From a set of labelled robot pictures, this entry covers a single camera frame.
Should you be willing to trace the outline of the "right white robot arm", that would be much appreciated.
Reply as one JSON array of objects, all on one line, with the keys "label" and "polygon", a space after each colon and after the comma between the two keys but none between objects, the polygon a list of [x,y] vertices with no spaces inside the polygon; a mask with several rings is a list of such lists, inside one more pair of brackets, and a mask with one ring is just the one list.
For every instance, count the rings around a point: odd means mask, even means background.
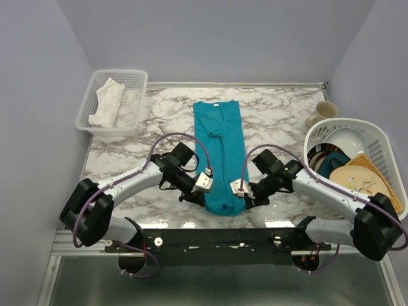
[{"label": "right white robot arm", "polygon": [[407,230],[386,195],[350,191],[315,174],[299,158],[283,163],[268,149],[252,162],[264,178],[257,183],[238,181],[238,195],[245,198],[248,209],[265,205],[270,196],[284,189],[325,204],[343,217],[334,221],[311,217],[298,225],[293,234],[297,248],[306,250],[315,243],[348,245],[366,258],[380,261],[389,251],[407,247],[395,246],[400,237],[407,236]]}]

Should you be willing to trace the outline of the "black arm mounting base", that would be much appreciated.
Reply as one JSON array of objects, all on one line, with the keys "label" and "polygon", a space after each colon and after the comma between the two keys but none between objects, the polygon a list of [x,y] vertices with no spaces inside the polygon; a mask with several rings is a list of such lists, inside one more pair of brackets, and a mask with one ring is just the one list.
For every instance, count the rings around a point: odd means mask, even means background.
[{"label": "black arm mounting base", "polygon": [[293,265],[315,270],[319,251],[330,246],[313,242],[304,227],[230,229],[111,229],[105,250],[119,255],[121,273],[147,278],[165,266]]}]

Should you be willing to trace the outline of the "teal t shirt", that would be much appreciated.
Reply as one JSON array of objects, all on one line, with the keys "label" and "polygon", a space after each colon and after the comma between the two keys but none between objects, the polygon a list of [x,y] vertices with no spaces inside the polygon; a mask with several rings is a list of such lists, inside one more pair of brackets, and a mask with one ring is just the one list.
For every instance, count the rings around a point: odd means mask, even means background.
[{"label": "teal t shirt", "polygon": [[230,184],[241,177],[245,143],[239,102],[193,105],[194,135],[205,146],[213,169],[213,186],[205,195],[205,208],[212,214],[236,216],[245,210],[245,200],[236,197]]}]

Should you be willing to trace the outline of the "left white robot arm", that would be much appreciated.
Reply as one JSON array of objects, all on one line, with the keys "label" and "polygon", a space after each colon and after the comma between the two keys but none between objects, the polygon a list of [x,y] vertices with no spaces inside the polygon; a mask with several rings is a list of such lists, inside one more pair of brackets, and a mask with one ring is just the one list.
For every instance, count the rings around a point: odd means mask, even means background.
[{"label": "left white robot arm", "polygon": [[165,182],[181,192],[180,201],[205,206],[204,194],[212,186],[212,169],[206,167],[191,177],[184,166],[196,153],[183,143],[171,152],[149,154],[144,165],[100,182],[86,178],[69,197],[60,221],[74,235],[79,246],[90,247],[102,239],[117,241],[128,252],[141,245],[142,228],[134,220],[112,215],[114,208],[141,191]]}]

